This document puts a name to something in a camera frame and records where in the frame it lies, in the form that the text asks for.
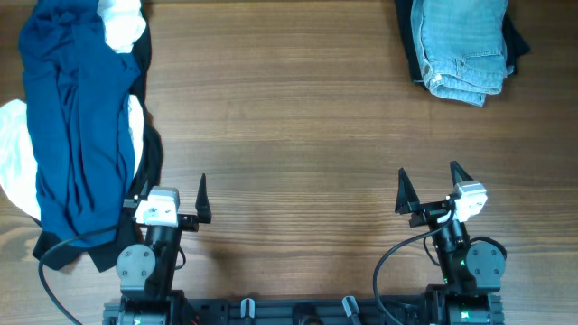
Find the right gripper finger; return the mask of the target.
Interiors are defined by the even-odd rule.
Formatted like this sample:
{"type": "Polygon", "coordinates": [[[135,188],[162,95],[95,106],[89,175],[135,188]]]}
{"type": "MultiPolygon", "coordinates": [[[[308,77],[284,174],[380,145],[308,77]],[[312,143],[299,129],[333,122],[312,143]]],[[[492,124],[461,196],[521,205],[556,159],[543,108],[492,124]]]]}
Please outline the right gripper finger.
{"type": "Polygon", "coordinates": [[[473,178],[460,166],[460,164],[457,161],[450,162],[450,169],[453,185],[456,185],[460,182],[473,180],[473,178]]]}
{"type": "Polygon", "coordinates": [[[395,213],[408,214],[418,210],[420,200],[404,168],[398,170],[395,213]]]}

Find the blue t-shirt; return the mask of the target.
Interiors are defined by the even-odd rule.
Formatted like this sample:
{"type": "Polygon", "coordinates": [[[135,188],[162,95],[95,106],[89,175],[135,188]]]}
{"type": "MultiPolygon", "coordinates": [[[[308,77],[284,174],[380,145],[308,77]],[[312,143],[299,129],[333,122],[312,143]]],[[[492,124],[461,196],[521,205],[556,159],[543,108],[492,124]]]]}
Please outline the blue t-shirt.
{"type": "Polygon", "coordinates": [[[115,239],[135,171],[135,57],[105,41],[95,1],[40,1],[19,39],[42,228],[74,246],[115,239]]]}

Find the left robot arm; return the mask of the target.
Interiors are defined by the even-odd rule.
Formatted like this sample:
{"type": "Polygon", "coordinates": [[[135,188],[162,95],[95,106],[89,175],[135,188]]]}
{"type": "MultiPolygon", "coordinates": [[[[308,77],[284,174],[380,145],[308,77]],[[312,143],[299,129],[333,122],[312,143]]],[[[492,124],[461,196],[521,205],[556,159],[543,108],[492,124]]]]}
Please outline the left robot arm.
{"type": "Polygon", "coordinates": [[[174,290],[174,273],[184,253],[184,231],[197,232],[209,224],[212,213],[205,176],[195,201],[196,212],[179,211],[180,195],[175,188],[146,186],[124,206],[134,211],[133,221],[146,227],[144,241],[125,248],[117,257],[121,299],[107,303],[104,325],[181,325],[200,324],[199,313],[190,306],[182,290],[174,290]]]}

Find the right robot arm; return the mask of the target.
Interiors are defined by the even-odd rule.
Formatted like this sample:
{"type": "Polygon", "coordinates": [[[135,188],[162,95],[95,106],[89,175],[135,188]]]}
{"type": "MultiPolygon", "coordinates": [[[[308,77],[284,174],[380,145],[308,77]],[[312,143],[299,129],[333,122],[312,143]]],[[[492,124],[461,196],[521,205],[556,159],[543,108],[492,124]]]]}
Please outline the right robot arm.
{"type": "Polygon", "coordinates": [[[428,285],[420,296],[416,323],[503,324],[503,305],[497,292],[507,251],[489,237],[470,237],[466,229],[466,222],[480,214],[487,202],[487,190],[456,161],[450,168],[452,192],[429,203],[419,200],[406,171],[398,171],[395,212],[409,214],[412,228],[429,228],[444,278],[443,284],[428,285]]]}

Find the black garment under pile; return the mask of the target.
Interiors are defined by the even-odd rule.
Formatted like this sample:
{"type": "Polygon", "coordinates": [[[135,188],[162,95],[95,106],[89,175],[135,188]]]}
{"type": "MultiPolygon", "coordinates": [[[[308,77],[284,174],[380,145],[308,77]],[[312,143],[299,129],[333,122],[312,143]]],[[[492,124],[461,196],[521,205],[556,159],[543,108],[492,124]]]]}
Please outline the black garment under pile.
{"type": "MultiPolygon", "coordinates": [[[[141,179],[149,180],[149,189],[160,181],[161,167],[163,162],[163,152],[161,137],[152,127],[148,110],[145,106],[146,78],[152,61],[152,44],[150,29],[145,28],[143,34],[134,43],[131,51],[136,63],[141,71],[140,76],[135,80],[130,88],[130,93],[136,96],[136,103],[141,106],[144,114],[144,127],[142,139],[142,156],[138,158],[135,166],[136,176],[131,184],[130,196],[135,195],[135,183],[141,179]]],[[[99,272],[104,272],[117,263],[118,255],[127,247],[137,243],[140,236],[137,234],[134,225],[127,222],[131,217],[129,209],[123,209],[120,221],[123,224],[116,233],[116,238],[101,246],[82,248],[72,245],[63,246],[56,253],[45,258],[44,265],[52,270],[59,271],[66,265],[71,264],[83,253],[88,253],[95,267],[99,272]]]]}

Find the folded light blue jeans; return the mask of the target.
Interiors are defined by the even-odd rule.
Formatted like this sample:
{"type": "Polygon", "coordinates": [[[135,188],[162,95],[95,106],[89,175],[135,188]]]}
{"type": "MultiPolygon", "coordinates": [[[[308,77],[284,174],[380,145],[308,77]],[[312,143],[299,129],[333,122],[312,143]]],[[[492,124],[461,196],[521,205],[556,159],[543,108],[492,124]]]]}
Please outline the folded light blue jeans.
{"type": "Polygon", "coordinates": [[[511,68],[502,33],[508,0],[415,0],[410,22],[421,81],[434,96],[476,107],[511,68]]]}

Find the black folded garment under jeans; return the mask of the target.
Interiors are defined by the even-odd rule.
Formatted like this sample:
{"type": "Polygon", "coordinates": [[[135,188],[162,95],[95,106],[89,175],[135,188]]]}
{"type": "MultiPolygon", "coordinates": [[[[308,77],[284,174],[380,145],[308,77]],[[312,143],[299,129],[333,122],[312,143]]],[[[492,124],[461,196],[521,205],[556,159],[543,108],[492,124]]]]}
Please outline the black folded garment under jeans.
{"type": "MultiPolygon", "coordinates": [[[[424,88],[418,59],[416,57],[414,38],[411,29],[411,10],[413,0],[395,0],[396,18],[401,41],[408,61],[409,73],[412,81],[424,88]]],[[[530,52],[528,43],[523,39],[509,18],[505,15],[502,24],[502,34],[507,47],[506,66],[509,74],[518,74],[517,60],[530,52]]]]}

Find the white shirt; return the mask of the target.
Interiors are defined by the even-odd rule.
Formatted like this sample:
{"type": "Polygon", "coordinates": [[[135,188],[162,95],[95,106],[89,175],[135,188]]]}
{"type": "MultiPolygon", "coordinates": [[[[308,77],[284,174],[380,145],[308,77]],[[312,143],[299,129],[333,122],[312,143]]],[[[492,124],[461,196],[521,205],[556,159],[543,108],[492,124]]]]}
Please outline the white shirt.
{"type": "MultiPolygon", "coordinates": [[[[105,27],[106,44],[119,54],[133,55],[140,69],[128,99],[129,132],[138,168],[144,152],[146,75],[152,60],[150,28],[139,0],[101,0],[98,15],[105,27]]],[[[37,162],[26,124],[26,109],[20,99],[1,107],[1,188],[17,208],[39,221],[37,162]]]]}

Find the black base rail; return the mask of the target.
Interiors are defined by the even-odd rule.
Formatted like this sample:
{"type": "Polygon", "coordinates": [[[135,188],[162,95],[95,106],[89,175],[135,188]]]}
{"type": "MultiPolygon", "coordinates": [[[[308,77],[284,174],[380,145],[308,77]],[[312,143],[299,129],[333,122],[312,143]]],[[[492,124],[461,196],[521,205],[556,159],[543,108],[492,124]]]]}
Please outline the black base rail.
{"type": "Polygon", "coordinates": [[[448,297],[384,296],[381,311],[373,299],[346,296],[339,300],[239,302],[189,300],[171,306],[108,303],[102,323],[114,324],[480,324],[505,323],[498,296],[448,297]]]}

